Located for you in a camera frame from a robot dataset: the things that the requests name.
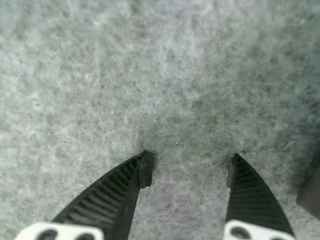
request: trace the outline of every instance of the ridged rubber pad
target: ridged rubber pad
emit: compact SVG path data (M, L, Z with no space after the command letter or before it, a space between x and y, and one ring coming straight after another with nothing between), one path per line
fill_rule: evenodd
M154 155L143 153L123 162L74 199L53 222L100 228L105 240L128 239L141 188L152 182Z
M239 220L294 236L273 193L259 174L238 154L231 160L227 185L231 193L226 222Z

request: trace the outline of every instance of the carpet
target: carpet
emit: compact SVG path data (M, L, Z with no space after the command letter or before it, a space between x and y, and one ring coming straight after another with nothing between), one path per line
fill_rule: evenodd
M143 149L130 240L220 240L239 153L298 239L320 139L318 0L0 2L0 240Z

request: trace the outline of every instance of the screw hole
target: screw hole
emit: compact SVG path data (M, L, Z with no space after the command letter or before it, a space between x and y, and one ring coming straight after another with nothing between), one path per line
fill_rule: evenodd
M95 240L95 237L91 234L82 234L76 240Z
M36 240L55 240L57 234L56 230L48 229L42 232Z
M246 239L249 240L250 239L250 235L249 233L243 229L242 227L234 227L231 229L231 234L235 237L237 237L238 239Z

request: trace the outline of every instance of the dark object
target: dark object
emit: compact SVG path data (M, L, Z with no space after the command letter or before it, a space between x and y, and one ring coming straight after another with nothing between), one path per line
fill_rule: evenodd
M320 220L320 165L309 168L296 202Z
M118 165L83 191L54 219L100 228L105 240L127 240L139 190L152 182L154 154L144 151Z
M226 222L239 220L294 236L275 196L259 174L238 154L230 162L227 186L231 193Z

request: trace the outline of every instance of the floor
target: floor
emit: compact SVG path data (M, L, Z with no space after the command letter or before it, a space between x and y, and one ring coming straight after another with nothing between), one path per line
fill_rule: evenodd
M221 240L226 162L263 177L298 239L320 139L319 0L0 1L0 240L50 221L143 149L130 240Z

